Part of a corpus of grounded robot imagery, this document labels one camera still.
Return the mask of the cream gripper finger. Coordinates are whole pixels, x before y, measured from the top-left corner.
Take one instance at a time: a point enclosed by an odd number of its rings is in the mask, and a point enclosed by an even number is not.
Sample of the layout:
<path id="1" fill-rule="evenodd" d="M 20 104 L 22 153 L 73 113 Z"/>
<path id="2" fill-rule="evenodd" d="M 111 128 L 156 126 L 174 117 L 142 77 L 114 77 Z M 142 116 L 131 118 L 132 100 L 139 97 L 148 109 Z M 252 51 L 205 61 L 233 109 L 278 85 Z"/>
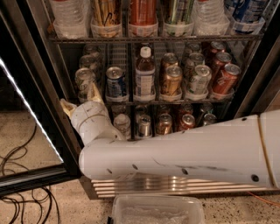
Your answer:
<path id="1" fill-rule="evenodd" d="M 98 87 L 92 82 L 89 86 L 89 90 L 87 92 L 87 99 L 92 102 L 99 102 L 103 104 L 103 99 L 100 95 Z"/>
<path id="2" fill-rule="evenodd" d="M 72 104 L 71 102 L 66 101 L 65 99 L 61 99 L 60 105 L 64 111 L 64 113 L 71 118 L 74 111 L 77 109 L 77 106 L 75 104 Z"/>

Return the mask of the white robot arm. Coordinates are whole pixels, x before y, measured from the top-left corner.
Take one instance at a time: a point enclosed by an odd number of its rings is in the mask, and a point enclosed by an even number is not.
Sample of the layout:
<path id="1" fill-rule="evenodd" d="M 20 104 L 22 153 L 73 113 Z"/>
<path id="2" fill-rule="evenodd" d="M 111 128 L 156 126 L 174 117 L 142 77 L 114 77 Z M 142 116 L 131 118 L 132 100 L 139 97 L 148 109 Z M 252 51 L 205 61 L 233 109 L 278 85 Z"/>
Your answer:
<path id="1" fill-rule="evenodd" d="M 128 141 L 111 124 L 96 86 L 90 89 L 94 97 L 79 106 L 60 101 L 84 144 L 79 167 L 89 179 L 144 173 L 279 187 L 279 110 Z"/>

